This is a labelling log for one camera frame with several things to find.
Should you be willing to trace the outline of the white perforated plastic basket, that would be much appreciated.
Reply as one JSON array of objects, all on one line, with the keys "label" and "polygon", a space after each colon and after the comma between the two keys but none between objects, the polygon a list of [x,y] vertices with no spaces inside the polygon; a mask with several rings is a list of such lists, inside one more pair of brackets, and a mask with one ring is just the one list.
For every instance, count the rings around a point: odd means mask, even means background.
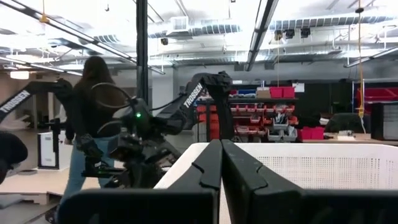
[{"label": "white perforated plastic basket", "polygon": [[382,144],[192,144],[159,189],[214,187],[148,224],[398,224],[398,148]]}]

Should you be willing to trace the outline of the grey ventilation duct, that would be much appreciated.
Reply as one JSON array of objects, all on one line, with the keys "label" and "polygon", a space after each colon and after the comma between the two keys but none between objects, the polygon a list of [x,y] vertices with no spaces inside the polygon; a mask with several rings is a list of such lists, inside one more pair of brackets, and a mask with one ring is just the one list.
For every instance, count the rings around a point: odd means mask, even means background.
[{"label": "grey ventilation duct", "polygon": [[238,24],[196,24],[189,25],[187,29],[165,29],[162,26],[151,27],[148,29],[147,34],[150,39],[159,38],[185,38],[200,35],[221,35],[242,32],[243,29]]}]

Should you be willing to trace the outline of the black cabinet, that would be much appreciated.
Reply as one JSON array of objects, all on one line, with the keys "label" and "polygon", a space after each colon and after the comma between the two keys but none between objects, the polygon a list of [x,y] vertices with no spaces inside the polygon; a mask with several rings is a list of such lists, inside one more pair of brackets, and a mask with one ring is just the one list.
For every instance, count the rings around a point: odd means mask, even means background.
[{"label": "black cabinet", "polygon": [[371,138],[398,141],[398,101],[372,104]]}]

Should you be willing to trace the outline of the shelf with red bins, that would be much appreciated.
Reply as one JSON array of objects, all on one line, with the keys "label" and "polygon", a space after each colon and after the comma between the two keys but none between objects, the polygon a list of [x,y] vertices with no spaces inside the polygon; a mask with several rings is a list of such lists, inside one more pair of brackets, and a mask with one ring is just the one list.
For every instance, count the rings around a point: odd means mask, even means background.
[{"label": "shelf with red bins", "polygon": [[[256,90],[269,89],[271,98],[256,98]],[[225,115],[216,107],[209,93],[195,102],[197,121],[204,125],[205,141],[224,138],[224,132],[232,133],[238,142],[294,142],[295,127],[299,119],[294,115],[295,97],[292,87],[256,87],[234,85],[229,93]]]}]

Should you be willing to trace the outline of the white cabinet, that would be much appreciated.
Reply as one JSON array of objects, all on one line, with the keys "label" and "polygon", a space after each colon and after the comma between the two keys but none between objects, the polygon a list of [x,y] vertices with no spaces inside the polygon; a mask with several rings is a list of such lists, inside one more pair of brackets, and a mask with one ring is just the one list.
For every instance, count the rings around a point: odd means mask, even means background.
[{"label": "white cabinet", "polygon": [[37,167],[39,169],[55,169],[59,166],[59,140],[53,140],[53,132],[37,134]]}]

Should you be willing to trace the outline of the black rounded object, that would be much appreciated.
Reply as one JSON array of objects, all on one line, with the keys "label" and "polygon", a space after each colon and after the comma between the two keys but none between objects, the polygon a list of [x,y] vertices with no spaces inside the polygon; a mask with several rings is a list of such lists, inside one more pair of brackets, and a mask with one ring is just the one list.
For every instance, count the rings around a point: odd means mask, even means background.
[{"label": "black rounded object", "polygon": [[12,133],[0,131],[0,184],[9,170],[28,157],[28,149],[22,140]]}]

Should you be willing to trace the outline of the long ceiling light fixture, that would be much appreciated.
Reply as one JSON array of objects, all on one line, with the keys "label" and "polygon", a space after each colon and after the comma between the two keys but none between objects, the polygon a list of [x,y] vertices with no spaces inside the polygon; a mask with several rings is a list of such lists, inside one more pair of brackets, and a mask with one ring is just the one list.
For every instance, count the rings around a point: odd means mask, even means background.
[{"label": "long ceiling light fixture", "polygon": [[252,70],[259,49],[263,43],[265,34],[268,30],[269,24],[272,21],[274,11],[278,5],[279,0],[260,0],[256,14],[256,21],[249,46],[248,57],[246,61],[245,71]]},{"label": "long ceiling light fixture", "polygon": [[113,55],[121,57],[124,60],[127,60],[127,61],[137,65],[137,60],[133,59],[132,56],[129,56],[128,54],[126,54],[120,50],[117,50],[114,47],[111,47],[105,43],[102,43],[102,42],[94,39],[93,37],[86,35],[72,27],[64,25],[61,22],[58,22],[58,21],[54,20],[53,18],[47,16],[44,12],[39,12],[39,11],[32,9],[31,7],[28,7],[25,4],[22,4],[16,0],[0,0],[0,4],[6,6],[8,8],[11,8],[17,12],[20,12],[26,16],[29,16],[33,19],[36,19],[39,22],[43,22],[44,24],[47,24],[48,26],[58,29],[66,34],[70,34],[74,37],[82,39],[82,40],[88,42],[89,44],[93,44],[93,45],[113,54]]}]

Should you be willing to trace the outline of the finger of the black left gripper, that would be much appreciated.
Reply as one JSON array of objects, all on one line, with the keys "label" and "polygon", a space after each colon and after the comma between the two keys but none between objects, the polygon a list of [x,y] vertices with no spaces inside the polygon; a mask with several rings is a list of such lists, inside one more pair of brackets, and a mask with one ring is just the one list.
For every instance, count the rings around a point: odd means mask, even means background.
[{"label": "finger of the black left gripper", "polygon": [[231,224],[398,224],[398,147],[222,146]]},{"label": "finger of the black left gripper", "polygon": [[58,224],[219,224],[223,147],[212,140],[165,189],[88,189],[58,211]]}]

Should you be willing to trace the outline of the black office chair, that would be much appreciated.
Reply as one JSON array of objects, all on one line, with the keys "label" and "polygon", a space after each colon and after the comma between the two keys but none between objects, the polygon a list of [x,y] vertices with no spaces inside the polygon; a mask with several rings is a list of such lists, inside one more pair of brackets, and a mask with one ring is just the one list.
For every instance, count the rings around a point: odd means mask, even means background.
[{"label": "black office chair", "polygon": [[370,115],[365,114],[362,119],[356,113],[334,114],[325,126],[325,133],[352,131],[354,133],[371,133]]}]

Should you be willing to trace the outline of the black vertical pillar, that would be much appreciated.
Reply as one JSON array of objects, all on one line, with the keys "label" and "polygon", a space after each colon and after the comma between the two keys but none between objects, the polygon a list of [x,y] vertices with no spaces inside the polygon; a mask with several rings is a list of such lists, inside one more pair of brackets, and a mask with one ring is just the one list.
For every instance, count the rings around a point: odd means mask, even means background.
[{"label": "black vertical pillar", "polygon": [[139,97],[148,103],[147,0],[136,0],[136,32],[137,90]]}]

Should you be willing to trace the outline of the person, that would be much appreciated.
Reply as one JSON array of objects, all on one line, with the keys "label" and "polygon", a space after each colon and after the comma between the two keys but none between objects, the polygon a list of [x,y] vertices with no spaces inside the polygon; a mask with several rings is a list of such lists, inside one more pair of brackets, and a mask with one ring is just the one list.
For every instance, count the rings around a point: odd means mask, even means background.
[{"label": "person", "polygon": [[[104,153],[108,152],[108,143],[119,133],[119,128],[115,124],[103,127],[104,124],[113,119],[114,109],[97,104],[98,101],[112,106],[122,106],[125,97],[120,91],[100,86],[92,90],[91,88],[98,83],[114,83],[111,78],[106,62],[99,56],[92,56],[86,60],[83,68],[83,75],[78,83],[73,87],[73,91],[78,97],[78,109],[83,117],[84,127],[87,129],[95,143]],[[85,177],[81,173],[85,169],[85,155],[77,149],[74,140],[75,131],[70,124],[65,130],[65,143],[73,144],[70,159],[69,176],[66,189],[60,203],[67,197],[78,192],[83,187]]]}]

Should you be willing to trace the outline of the red storage bins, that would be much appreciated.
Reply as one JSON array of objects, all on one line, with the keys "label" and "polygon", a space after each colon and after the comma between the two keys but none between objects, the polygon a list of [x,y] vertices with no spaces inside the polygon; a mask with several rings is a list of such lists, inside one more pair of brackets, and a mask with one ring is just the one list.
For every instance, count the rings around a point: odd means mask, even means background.
[{"label": "red storage bins", "polygon": [[298,138],[301,140],[323,140],[324,130],[323,127],[303,127],[298,131]]}]

